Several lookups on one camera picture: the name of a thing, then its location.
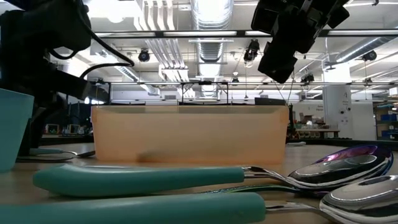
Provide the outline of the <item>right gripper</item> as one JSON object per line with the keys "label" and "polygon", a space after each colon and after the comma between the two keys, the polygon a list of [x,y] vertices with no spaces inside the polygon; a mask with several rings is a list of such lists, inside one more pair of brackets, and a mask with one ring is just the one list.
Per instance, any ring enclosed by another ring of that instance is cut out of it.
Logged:
{"label": "right gripper", "polygon": [[293,72],[295,52],[307,53],[326,20],[324,1],[282,1],[280,28],[282,42],[268,42],[257,70],[283,84]]}

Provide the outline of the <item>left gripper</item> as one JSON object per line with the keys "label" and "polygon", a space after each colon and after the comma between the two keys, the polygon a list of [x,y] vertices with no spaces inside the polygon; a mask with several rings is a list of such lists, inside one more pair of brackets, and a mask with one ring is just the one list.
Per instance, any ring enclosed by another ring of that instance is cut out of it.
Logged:
{"label": "left gripper", "polygon": [[39,146],[46,120],[66,108],[67,101],[60,96],[67,87],[67,73],[52,64],[24,65],[1,62],[1,88],[34,97],[32,117],[28,119],[18,157],[43,153]]}

